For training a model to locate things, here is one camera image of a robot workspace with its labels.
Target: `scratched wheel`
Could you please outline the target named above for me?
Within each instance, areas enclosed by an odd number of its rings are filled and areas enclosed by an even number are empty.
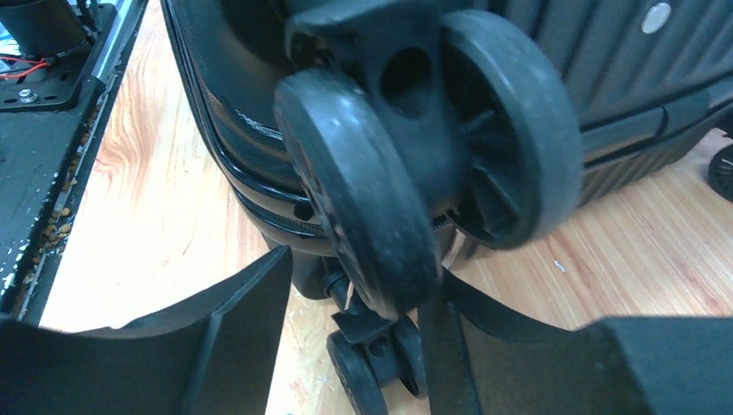
[[[340,331],[328,335],[326,349],[357,415],[387,415],[387,403],[367,357]]]
[[[733,201],[733,145],[720,150],[708,166],[708,181],[722,197]]]

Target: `black suitcase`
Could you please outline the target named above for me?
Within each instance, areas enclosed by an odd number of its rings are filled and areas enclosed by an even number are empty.
[[[168,0],[164,13],[202,135],[245,209],[277,242],[298,235],[305,252],[330,254],[272,114],[275,86],[294,71],[283,48],[289,6],[275,3]],[[318,2],[290,7],[298,3]],[[731,2],[445,3],[504,16],[563,75],[583,130],[582,204],[679,160],[711,128],[730,128]],[[668,16],[645,33],[658,4]]]

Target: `red wire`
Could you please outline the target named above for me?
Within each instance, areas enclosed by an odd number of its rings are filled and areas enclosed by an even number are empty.
[[[43,63],[46,61],[45,59],[41,59],[40,61],[29,61],[27,59],[16,58],[15,56],[9,56],[6,54],[0,54],[0,59],[4,61],[17,61],[17,62],[26,62],[26,63]]]
[[[0,80],[11,80],[16,78],[22,78],[23,76],[28,76],[32,74],[33,72],[37,71],[38,69],[41,69],[42,67],[50,67],[51,65],[46,62],[45,59],[41,59],[40,61],[27,61],[25,59],[20,58],[10,58],[2,56],[0,59],[8,60],[8,61],[19,61],[19,62],[26,62],[26,63],[33,63],[34,66],[30,67],[28,70],[21,72],[21,73],[13,73],[12,75],[3,75],[0,73]]]

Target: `wooden floor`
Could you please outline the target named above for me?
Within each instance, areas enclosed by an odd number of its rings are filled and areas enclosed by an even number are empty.
[[[733,204],[703,173],[713,131],[682,162],[591,203],[547,238],[456,270],[542,321],[575,328],[609,314],[733,314]],[[265,252],[207,154],[151,2],[42,325],[121,326],[214,284]],[[294,291],[269,414],[348,414],[331,367],[328,303]],[[393,413],[426,413],[401,386]]]

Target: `caster wheel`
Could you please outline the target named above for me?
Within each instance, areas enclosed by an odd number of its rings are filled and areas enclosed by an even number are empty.
[[[733,145],[720,150],[708,166],[708,181],[719,195],[733,201]]]
[[[364,303],[397,320],[430,298],[442,275],[432,220],[360,87],[311,68],[280,82],[275,102],[293,166]]]
[[[402,384],[415,398],[427,398],[428,379],[423,364],[420,332],[410,317],[401,316],[392,326],[392,344],[402,367],[399,378]]]
[[[449,215],[493,249],[552,230],[579,201],[583,141],[560,74],[501,17],[463,10],[443,20],[443,79],[473,154],[472,195]]]
[[[340,331],[328,335],[326,349],[357,415],[387,415],[387,403],[366,356]]]

